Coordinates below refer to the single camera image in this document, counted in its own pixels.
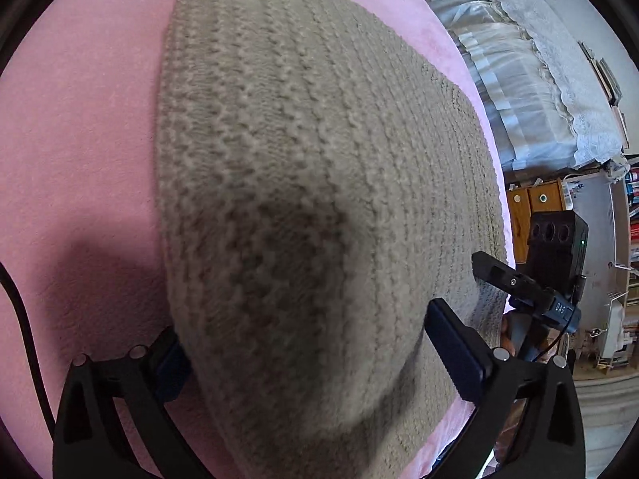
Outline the pink fleece bed cover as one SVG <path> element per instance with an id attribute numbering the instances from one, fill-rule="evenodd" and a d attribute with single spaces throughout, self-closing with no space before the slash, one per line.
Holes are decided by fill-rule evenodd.
<path id="1" fill-rule="evenodd" d="M 352 0 L 472 102 L 468 68 L 425 0 Z M 26 304 L 58 408 L 73 357 L 126 354 L 170 321 L 157 241 L 153 136 L 161 45 L 175 0 L 54 0 L 1 75 L 1 262 Z M 1 421 L 41 478 L 52 440 L 1 291 Z"/>

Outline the beige knit sweater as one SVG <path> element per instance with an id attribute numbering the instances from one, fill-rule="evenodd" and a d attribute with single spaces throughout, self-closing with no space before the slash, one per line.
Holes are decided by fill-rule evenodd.
<path id="1" fill-rule="evenodd" d="M 171 316 L 238 468 L 400 477 L 455 398 L 428 303 L 502 324 L 469 99 L 351 0 L 177 0 L 155 146 Z"/>

